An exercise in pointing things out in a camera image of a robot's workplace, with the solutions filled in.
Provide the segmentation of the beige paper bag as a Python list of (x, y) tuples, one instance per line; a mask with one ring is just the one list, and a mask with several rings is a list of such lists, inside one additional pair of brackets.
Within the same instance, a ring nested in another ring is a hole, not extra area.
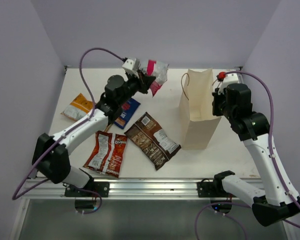
[(181, 147), (184, 150), (204, 150), (221, 120), (213, 115), (213, 70), (188, 69), (180, 83)]

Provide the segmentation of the pink snack bag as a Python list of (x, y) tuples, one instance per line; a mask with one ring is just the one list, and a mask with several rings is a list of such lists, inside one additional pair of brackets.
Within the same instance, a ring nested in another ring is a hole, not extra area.
[(139, 69), (143, 74), (150, 77), (155, 77), (155, 80), (150, 85), (152, 96), (154, 97), (162, 85), (168, 80), (169, 64), (157, 60), (142, 60)]

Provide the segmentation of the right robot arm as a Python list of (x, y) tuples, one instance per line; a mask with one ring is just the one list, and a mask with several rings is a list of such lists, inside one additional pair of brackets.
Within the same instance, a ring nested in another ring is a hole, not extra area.
[(243, 83), (231, 83), (212, 93), (212, 113), (224, 116), (250, 153), (263, 189), (243, 181), (228, 170), (213, 178), (213, 192), (238, 197), (251, 207), (264, 227), (300, 213), (300, 194), (292, 185), (280, 161), (266, 116), (252, 110), (251, 90)]

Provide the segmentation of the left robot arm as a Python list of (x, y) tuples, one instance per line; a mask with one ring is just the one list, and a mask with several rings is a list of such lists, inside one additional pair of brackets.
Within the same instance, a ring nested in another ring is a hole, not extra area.
[(82, 196), (93, 193), (93, 178), (88, 173), (70, 164), (71, 153), (97, 131), (103, 131), (122, 113), (122, 106), (137, 92), (147, 94), (155, 76), (142, 72), (128, 75), (113, 75), (107, 80), (104, 92), (92, 110), (68, 128), (37, 139), (32, 165), (54, 184), (64, 183), (76, 187)]

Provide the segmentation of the brown snack bag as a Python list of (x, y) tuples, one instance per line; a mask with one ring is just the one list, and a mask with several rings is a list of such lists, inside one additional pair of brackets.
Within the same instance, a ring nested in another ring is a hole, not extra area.
[(161, 169), (182, 148), (167, 136), (161, 125), (148, 112), (124, 134), (141, 149), (156, 170)]

